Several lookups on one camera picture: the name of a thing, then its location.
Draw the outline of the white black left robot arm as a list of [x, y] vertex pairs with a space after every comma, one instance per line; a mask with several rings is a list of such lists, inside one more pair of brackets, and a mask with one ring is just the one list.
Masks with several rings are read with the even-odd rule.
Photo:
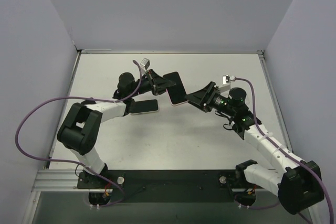
[[75, 154], [90, 174], [89, 182], [94, 187], [101, 188], [108, 181], [107, 165], [95, 149], [100, 124], [129, 114], [157, 112], [159, 105], [156, 99], [135, 101], [133, 98], [147, 92], [154, 96], [164, 94], [176, 85], [167, 77], [159, 76], [150, 69], [136, 81], [131, 73], [125, 72], [119, 76], [114, 101], [94, 103], [87, 100], [71, 106], [57, 133], [57, 140]]

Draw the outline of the phone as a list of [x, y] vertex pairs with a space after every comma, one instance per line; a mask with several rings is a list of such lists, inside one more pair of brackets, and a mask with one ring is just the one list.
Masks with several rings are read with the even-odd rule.
[[159, 104], [156, 99], [144, 100], [144, 101], [134, 101], [131, 104], [130, 114], [138, 115], [138, 114], [155, 113], [158, 110], [159, 110]]
[[170, 98], [171, 105], [177, 106], [187, 102], [186, 90], [184, 88], [183, 82], [178, 72], [167, 73], [163, 76], [164, 78], [173, 81], [174, 86], [167, 88], [167, 92]]

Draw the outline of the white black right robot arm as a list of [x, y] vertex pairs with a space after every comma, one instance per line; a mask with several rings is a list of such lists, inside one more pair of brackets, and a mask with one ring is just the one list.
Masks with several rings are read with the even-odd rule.
[[249, 160], [236, 166], [238, 178], [276, 195], [292, 215], [323, 201], [319, 166], [293, 154], [267, 131], [246, 105], [244, 89], [231, 88], [229, 84], [225, 87], [229, 91], [227, 97], [221, 95], [221, 89], [214, 82], [210, 82], [203, 89], [186, 95], [186, 99], [203, 112], [215, 110], [220, 116], [226, 116], [233, 131], [273, 167], [273, 170], [268, 170]]

